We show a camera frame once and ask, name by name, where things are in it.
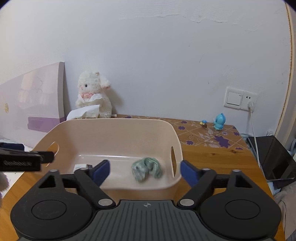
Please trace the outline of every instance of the blue figurine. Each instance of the blue figurine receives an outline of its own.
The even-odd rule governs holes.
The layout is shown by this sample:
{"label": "blue figurine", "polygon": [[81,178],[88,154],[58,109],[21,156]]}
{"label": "blue figurine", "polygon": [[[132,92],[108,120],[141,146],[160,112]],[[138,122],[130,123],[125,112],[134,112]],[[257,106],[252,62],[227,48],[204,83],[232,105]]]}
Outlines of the blue figurine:
{"label": "blue figurine", "polygon": [[226,121],[225,115],[223,113],[217,115],[216,119],[214,120],[214,128],[216,130],[222,130],[223,129],[223,125]]}

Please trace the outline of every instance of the blue gripper pad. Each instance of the blue gripper pad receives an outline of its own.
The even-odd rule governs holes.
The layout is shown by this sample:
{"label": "blue gripper pad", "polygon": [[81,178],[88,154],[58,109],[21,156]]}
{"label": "blue gripper pad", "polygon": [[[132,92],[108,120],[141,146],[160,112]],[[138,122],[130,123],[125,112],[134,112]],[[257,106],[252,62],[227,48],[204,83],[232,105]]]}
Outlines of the blue gripper pad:
{"label": "blue gripper pad", "polygon": [[7,148],[12,150],[25,150],[25,146],[23,144],[17,144],[17,143],[4,143],[0,142],[1,148]]}
{"label": "blue gripper pad", "polygon": [[181,161],[180,164],[181,175],[185,179],[185,181],[190,185],[190,187],[195,186],[199,179],[199,169],[190,164],[188,161]]}
{"label": "blue gripper pad", "polygon": [[105,181],[105,179],[109,176],[109,174],[110,174],[109,160],[103,160],[98,165],[96,165],[94,168],[89,170],[90,178],[98,186],[100,186]]}

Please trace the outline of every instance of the basket handle hole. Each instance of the basket handle hole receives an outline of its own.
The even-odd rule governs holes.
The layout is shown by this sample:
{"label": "basket handle hole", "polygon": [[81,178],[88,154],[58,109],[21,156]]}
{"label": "basket handle hole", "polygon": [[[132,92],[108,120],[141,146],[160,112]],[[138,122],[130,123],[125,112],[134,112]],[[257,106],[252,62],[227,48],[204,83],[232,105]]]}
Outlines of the basket handle hole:
{"label": "basket handle hole", "polygon": [[173,174],[174,174],[174,177],[175,177],[176,170],[177,170],[177,162],[176,162],[176,156],[175,156],[175,152],[174,152],[173,147],[170,148],[170,159],[172,160]]}
{"label": "basket handle hole", "polygon": [[52,151],[55,156],[57,154],[57,152],[59,151],[59,144],[57,144],[56,142],[52,143],[50,145],[50,147],[48,147],[47,151]]}

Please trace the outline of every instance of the wooden door frame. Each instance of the wooden door frame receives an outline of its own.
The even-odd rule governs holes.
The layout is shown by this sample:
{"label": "wooden door frame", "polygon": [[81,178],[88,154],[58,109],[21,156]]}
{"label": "wooden door frame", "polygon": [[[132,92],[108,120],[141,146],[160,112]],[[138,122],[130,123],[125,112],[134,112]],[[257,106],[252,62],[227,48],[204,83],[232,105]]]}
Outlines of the wooden door frame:
{"label": "wooden door frame", "polygon": [[286,7],[291,34],[290,78],[283,112],[279,120],[275,136],[282,143],[282,145],[285,146],[285,148],[289,149],[296,135],[296,12],[287,4]]}

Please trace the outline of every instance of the green sock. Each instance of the green sock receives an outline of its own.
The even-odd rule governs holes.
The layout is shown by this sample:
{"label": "green sock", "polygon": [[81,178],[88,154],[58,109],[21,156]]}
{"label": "green sock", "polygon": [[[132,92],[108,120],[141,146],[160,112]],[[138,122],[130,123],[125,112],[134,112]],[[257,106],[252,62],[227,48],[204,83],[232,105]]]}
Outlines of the green sock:
{"label": "green sock", "polygon": [[137,182],[142,182],[147,178],[147,174],[152,174],[154,178],[160,178],[163,174],[157,159],[144,157],[132,164],[131,170]]}

